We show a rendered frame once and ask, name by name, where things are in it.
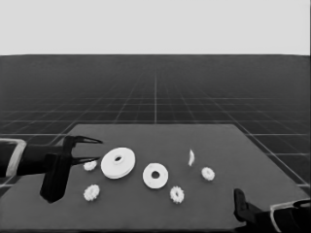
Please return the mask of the large thick white disc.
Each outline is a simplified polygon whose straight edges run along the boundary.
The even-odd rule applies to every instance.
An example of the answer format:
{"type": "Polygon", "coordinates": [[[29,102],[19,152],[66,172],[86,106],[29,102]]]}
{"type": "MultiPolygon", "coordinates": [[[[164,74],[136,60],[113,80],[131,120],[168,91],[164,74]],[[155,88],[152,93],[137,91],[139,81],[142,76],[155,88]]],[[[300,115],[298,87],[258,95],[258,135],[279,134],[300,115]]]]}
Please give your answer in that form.
{"type": "Polygon", "coordinates": [[[100,167],[103,175],[109,179],[120,179],[128,175],[135,166],[136,157],[129,148],[115,148],[102,158],[100,167]]]}

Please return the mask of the small white toothed gear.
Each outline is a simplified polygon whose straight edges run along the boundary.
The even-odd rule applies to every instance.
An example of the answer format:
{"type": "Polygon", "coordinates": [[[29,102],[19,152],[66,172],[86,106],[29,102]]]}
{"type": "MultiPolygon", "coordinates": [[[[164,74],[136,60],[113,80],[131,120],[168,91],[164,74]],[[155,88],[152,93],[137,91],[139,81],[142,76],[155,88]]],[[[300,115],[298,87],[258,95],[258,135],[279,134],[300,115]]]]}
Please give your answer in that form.
{"type": "Polygon", "coordinates": [[[201,170],[201,176],[203,179],[205,179],[206,181],[212,181],[215,177],[216,177],[216,174],[215,172],[209,168],[209,167],[204,167],[202,170],[201,170]]]}
{"type": "Polygon", "coordinates": [[[84,164],[84,169],[88,172],[94,170],[97,166],[97,161],[94,160],[94,161],[90,161],[90,162],[87,162],[84,164]]]}
{"type": "Polygon", "coordinates": [[[100,193],[100,187],[97,184],[92,184],[84,191],[84,197],[87,201],[94,201],[100,193]]]}
{"type": "Polygon", "coordinates": [[[179,186],[173,186],[170,190],[170,198],[175,204],[181,204],[185,199],[185,193],[179,186]]]}

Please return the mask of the white round pinned carrier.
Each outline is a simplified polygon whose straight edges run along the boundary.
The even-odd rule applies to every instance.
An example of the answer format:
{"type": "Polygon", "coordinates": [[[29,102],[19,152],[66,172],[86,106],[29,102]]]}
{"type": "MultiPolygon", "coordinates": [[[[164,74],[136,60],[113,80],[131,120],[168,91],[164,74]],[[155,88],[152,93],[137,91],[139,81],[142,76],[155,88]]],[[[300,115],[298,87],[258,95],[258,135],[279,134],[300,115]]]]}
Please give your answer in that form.
{"type": "Polygon", "coordinates": [[[168,182],[168,178],[168,170],[160,163],[150,163],[143,171],[144,184],[151,189],[164,187],[168,182]]]}

